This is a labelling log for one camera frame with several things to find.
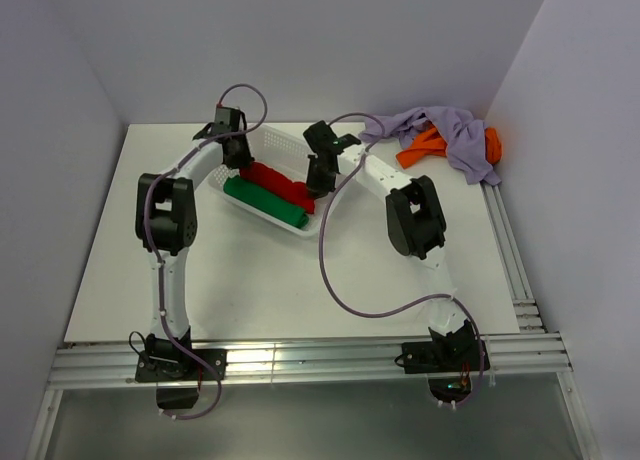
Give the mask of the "red t-shirt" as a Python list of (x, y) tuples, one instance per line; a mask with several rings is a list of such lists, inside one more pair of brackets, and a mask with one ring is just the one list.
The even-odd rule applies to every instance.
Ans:
[(315, 213), (315, 200), (309, 196), (304, 182), (293, 181), (279, 171), (260, 162), (240, 169), (240, 176), (269, 191), (290, 204), (301, 207), (307, 214)]

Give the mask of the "white plastic basket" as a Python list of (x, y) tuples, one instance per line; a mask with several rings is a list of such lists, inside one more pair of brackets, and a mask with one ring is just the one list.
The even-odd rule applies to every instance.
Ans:
[[(306, 190), (311, 149), (300, 136), (266, 125), (248, 135), (254, 164), (232, 170), (222, 165), (207, 178), (207, 185), (227, 202), (302, 238), (318, 235), (322, 214), (331, 212), (344, 194), (313, 199)], [(240, 183), (260, 191), (268, 201), (247, 203), (246, 196), (228, 195), (224, 185), (239, 176)]]

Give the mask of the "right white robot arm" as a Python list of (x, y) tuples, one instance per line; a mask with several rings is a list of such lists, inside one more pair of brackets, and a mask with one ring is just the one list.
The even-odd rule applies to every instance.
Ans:
[(482, 377), (490, 361), (477, 323), (450, 287), (405, 305), (383, 312), (364, 312), (350, 307), (335, 291), (325, 263), (325, 233), (333, 203), (354, 180), (381, 199), (385, 207), (386, 231), (394, 250), (405, 258), (423, 263), (439, 278), (447, 279), (444, 245), (447, 229), (433, 181), (427, 176), (410, 177), (370, 153), (367, 147), (342, 147), (337, 141), (308, 156), (307, 190), (317, 198), (326, 197), (321, 215), (318, 260), (324, 286), (344, 311), (363, 319), (384, 319), (418, 306), (431, 308), (425, 353), (403, 350), (400, 366), (406, 373), (458, 372), (466, 377), (473, 371)]

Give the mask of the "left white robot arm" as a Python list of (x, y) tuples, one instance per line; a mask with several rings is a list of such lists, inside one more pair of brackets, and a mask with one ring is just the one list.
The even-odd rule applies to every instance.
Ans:
[(135, 233), (148, 252), (153, 315), (141, 361), (170, 380), (192, 371), (215, 369), (193, 352), (186, 312), (186, 260), (197, 235), (195, 191), (220, 166), (245, 167), (252, 161), (247, 127), (214, 128), (197, 134), (182, 158), (159, 174), (138, 180)]

